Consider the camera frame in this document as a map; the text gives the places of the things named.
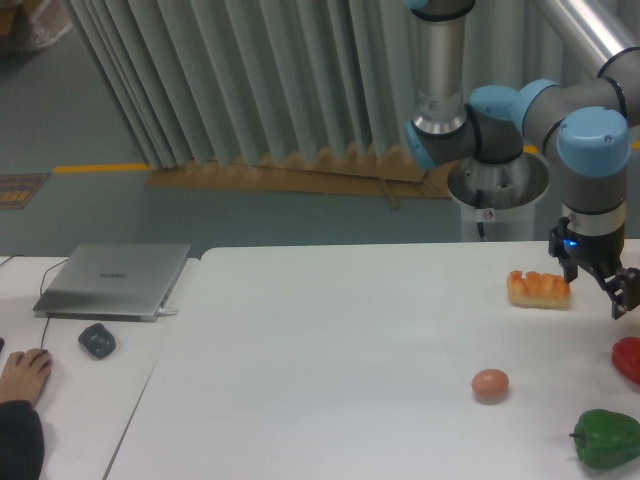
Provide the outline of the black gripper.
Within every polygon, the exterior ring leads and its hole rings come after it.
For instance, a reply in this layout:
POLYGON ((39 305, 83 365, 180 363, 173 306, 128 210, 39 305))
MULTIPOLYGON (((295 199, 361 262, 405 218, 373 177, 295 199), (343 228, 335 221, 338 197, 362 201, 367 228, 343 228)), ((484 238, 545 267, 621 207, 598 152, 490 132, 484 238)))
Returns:
POLYGON ((611 317, 619 319, 639 306, 639 269, 621 268, 625 227, 605 235, 583 235, 569 228, 570 220, 562 217, 550 231, 549 255, 563 269, 564 281, 571 284, 578 269, 593 276, 611 300, 611 317))

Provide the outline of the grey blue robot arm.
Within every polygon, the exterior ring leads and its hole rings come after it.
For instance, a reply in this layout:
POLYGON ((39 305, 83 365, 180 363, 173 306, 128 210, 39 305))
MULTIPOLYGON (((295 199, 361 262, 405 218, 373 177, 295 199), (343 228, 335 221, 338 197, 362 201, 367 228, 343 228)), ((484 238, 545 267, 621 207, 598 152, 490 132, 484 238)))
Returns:
POLYGON ((419 108, 405 134, 417 164, 466 160, 451 193, 477 214, 498 198, 539 197, 554 168, 562 215, 548 249, 566 282, 593 276, 620 317, 639 303, 639 272, 621 263, 626 222, 629 131, 639 123, 639 45, 598 1, 541 1, 538 9, 591 73, 587 83, 551 80, 521 89, 461 91, 470 1, 411 1, 419 24, 419 108))

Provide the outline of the black sleeved forearm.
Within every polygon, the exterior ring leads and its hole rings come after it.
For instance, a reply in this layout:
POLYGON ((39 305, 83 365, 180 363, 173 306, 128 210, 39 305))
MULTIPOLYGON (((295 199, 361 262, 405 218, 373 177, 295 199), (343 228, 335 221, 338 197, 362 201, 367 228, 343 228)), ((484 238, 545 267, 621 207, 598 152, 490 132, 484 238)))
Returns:
POLYGON ((26 400, 1 404, 1 478, 39 479, 44 462, 40 417, 26 400))

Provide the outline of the person's bare hand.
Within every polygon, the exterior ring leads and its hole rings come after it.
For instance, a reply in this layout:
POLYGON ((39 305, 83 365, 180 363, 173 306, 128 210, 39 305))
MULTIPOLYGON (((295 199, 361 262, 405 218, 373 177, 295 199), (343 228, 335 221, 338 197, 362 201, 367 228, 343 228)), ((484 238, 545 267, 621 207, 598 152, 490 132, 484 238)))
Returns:
POLYGON ((48 350, 12 352, 1 373, 1 402, 25 401, 34 407, 51 373, 48 350))

